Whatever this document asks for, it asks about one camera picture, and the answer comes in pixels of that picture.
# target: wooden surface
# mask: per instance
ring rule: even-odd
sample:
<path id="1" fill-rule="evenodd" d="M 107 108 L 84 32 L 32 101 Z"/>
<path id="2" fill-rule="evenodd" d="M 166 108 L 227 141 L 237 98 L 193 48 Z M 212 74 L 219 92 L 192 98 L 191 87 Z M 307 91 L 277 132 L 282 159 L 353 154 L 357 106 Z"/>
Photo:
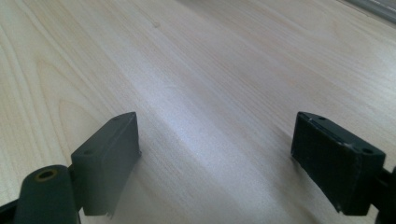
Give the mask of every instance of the wooden surface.
<path id="1" fill-rule="evenodd" d="M 344 217 L 290 158 L 327 117 L 396 164 L 396 29 L 328 0 L 0 4 L 0 203 L 108 119 L 136 111 L 143 158 L 108 221 L 374 223 Z"/>

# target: dark object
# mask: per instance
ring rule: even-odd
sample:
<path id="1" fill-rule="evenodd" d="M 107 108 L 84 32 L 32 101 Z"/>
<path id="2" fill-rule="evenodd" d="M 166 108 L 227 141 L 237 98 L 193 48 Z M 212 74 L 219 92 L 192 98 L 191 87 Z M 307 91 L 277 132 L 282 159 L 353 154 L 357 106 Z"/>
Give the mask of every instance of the dark object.
<path id="1" fill-rule="evenodd" d="M 299 112 L 291 155 L 337 212 L 365 216 L 371 203 L 377 223 L 396 223 L 396 169 L 383 169 L 385 153 L 318 115 Z"/>
<path id="2" fill-rule="evenodd" d="M 20 198 L 0 207 L 0 224 L 80 223 L 114 213 L 120 193 L 141 156 L 135 113 L 111 119 L 72 154 L 72 165 L 52 165 L 28 175 Z"/>
<path id="3" fill-rule="evenodd" d="M 346 0 L 382 19 L 396 24 L 396 2 L 394 0 Z"/>

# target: light wood tabletop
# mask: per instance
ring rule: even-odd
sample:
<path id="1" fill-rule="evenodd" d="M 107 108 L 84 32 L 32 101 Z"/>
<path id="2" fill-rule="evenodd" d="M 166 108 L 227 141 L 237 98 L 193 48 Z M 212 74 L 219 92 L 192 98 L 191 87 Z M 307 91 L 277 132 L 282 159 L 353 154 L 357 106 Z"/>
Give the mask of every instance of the light wood tabletop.
<path id="1" fill-rule="evenodd" d="M 83 223 L 374 223 L 290 157 L 327 117 L 396 165 L 396 29 L 335 0 L 3 0 L 0 204 L 118 114 L 143 156 L 117 214 Z"/>

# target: wood grain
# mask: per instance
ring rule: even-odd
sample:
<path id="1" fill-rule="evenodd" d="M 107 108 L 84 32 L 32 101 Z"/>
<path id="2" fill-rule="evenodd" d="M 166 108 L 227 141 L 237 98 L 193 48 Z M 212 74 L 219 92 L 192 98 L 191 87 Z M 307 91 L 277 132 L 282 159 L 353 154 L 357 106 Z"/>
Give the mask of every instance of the wood grain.
<path id="1" fill-rule="evenodd" d="M 374 223 L 335 212 L 290 158 L 295 115 L 396 164 L 396 29 L 325 0 L 0 4 L 0 203 L 108 119 L 143 157 L 119 212 L 83 223 Z"/>

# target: screw hole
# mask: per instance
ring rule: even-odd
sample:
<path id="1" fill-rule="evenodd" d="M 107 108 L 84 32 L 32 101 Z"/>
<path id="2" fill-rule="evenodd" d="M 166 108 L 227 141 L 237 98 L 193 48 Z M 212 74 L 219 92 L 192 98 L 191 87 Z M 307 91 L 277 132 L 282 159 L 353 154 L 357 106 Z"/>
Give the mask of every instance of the screw hole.
<path id="1" fill-rule="evenodd" d="M 35 181 L 37 182 L 44 182 L 49 179 L 52 179 L 58 174 L 57 170 L 50 169 L 40 172 L 38 175 L 35 176 Z"/>
<path id="2" fill-rule="evenodd" d="M 84 155 L 91 155 L 93 151 L 91 149 L 87 149 L 84 151 Z"/>
<path id="3" fill-rule="evenodd" d="M 363 149 L 363 153 L 365 153 L 365 154 L 373 154 L 373 151 L 371 149 L 369 149 L 369 148 L 364 148 Z"/>

